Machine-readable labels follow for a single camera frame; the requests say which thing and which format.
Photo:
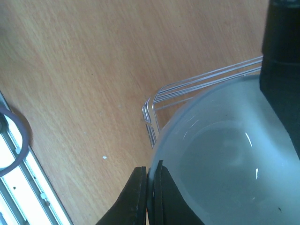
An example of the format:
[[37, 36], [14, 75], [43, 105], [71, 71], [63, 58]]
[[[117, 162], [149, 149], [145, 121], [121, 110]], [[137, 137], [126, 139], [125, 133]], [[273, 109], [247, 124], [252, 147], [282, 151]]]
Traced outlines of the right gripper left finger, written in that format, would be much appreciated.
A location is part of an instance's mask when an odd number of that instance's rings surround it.
[[98, 225], [146, 224], [147, 169], [136, 167], [113, 206], [97, 222]]

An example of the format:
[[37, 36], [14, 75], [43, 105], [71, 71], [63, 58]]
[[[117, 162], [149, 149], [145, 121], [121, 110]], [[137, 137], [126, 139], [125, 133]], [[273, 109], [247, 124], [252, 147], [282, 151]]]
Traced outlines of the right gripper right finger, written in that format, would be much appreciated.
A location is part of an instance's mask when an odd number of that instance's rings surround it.
[[154, 173], [152, 188], [153, 225], [202, 225], [182, 197], [168, 169], [160, 160]]

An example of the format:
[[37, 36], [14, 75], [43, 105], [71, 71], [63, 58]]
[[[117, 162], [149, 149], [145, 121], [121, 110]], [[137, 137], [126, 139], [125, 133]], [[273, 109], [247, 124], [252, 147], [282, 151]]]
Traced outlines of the white ceramic bowl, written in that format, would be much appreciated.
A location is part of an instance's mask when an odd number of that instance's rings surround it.
[[259, 76], [195, 96], [161, 130], [160, 160], [206, 225], [297, 225], [300, 161], [259, 88]]

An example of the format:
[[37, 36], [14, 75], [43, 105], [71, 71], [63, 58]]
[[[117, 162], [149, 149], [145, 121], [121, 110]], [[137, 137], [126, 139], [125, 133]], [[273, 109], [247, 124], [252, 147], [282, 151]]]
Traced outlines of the metal wire dish rack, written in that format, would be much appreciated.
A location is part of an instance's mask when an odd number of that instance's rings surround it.
[[151, 147], [154, 148], [160, 130], [168, 123], [176, 111], [193, 97], [203, 94], [224, 82], [239, 77], [258, 75], [262, 56], [245, 60], [201, 75], [186, 78], [160, 88], [142, 106]]

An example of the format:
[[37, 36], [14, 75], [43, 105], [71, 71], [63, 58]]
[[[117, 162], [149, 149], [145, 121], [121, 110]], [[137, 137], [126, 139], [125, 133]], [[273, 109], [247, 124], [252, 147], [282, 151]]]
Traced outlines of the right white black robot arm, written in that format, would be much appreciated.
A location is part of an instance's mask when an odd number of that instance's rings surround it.
[[258, 75], [218, 79], [158, 135], [100, 225], [300, 222], [300, 3], [271, 0]]

